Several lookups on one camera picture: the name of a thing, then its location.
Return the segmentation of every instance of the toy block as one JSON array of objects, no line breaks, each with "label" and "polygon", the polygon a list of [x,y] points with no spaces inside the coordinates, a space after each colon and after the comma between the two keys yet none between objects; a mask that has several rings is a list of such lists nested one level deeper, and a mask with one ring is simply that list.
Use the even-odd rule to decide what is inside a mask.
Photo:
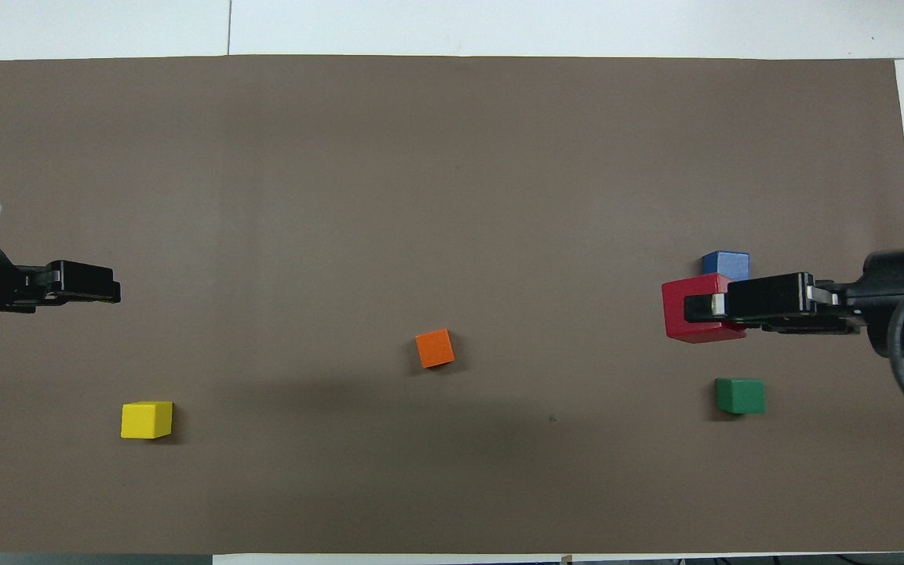
[{"label": "toy block", "polygon": [[758,379],[717,379],[717,407],[729,414],[764,414],[765,385]]},{"label": "toy block", "polygon": [[173,431],[173,402],[132,402],[121,407],[121,437],[157,439]]},{"label": "toy block", "polygon": [[421,357],[421,367],[437,367],[455,361],[449,330],[441,329],[417,336],[417,354]]},{"label": "toy block", "polygon": [[703,255],[703,275],[719,272],[731,280],[749,279],[749,254],[738,251],[714,251]]},{"label": "toy block", "polygon": [[693,276],[692,279],[672,280],[661,286],[661,300],[665,311],[665,333],[672,339],[687,343],[707,343],[736,340],[745,337],[745,328],[732,322],[686,322],[685,299],[696,294],[726,293],[731,280],[719,273]]}]

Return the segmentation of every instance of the brown mat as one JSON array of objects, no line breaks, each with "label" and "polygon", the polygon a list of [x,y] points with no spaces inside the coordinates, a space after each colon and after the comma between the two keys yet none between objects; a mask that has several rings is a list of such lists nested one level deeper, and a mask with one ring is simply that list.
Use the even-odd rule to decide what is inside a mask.
[{"label": "brown mat", "polygon": [[126,296],[0,317],[0,551],[904,550],[866,338],[684,344],[659,290],[904,246],[890,61],[5,61],[0,200]]}]

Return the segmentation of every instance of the blue cube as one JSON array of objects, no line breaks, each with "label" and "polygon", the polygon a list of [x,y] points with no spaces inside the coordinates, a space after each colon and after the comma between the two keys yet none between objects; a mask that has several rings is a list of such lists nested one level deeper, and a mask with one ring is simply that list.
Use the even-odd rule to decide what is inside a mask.
[{"label": "blue cube", "polygon": [[749,278],[749,254],[738,251],[714,251],[703,255],[703,275],[719,272],[731,280]]}]

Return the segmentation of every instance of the red block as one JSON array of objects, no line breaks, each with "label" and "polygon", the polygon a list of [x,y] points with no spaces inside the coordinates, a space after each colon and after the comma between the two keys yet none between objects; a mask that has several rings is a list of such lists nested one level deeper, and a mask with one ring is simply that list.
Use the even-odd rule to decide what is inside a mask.
[{"label": "red block", "polygon": [[672,280],[661,286],[665,307],[665,333],[688,343],[719,342],[745,337],[745,326],[731,322],[686,322],[685,297],[695,294],[726,293],[731,279],[714,272],[692,279]]}]

